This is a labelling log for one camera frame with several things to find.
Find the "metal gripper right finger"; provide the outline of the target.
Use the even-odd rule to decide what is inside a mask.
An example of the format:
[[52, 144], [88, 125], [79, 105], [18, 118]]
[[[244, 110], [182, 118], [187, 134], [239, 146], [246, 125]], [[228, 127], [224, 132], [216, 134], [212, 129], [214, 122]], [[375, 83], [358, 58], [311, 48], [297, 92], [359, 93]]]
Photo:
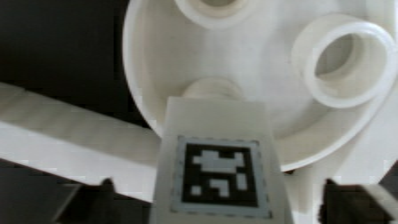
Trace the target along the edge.
[[363, 185], [340, 185], [329, 179], [322, 200], [322, 224], [398, 224], [398, 214]]

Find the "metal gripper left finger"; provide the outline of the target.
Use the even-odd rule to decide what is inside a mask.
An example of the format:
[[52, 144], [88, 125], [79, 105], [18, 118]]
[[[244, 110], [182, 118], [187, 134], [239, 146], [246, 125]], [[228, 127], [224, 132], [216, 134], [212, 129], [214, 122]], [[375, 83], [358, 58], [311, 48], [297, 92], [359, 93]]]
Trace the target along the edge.
[[57, 209], [56, 224], [111, 224], [114, 219], [114, 183], [107, 178], [100, 185], [79, 185]]

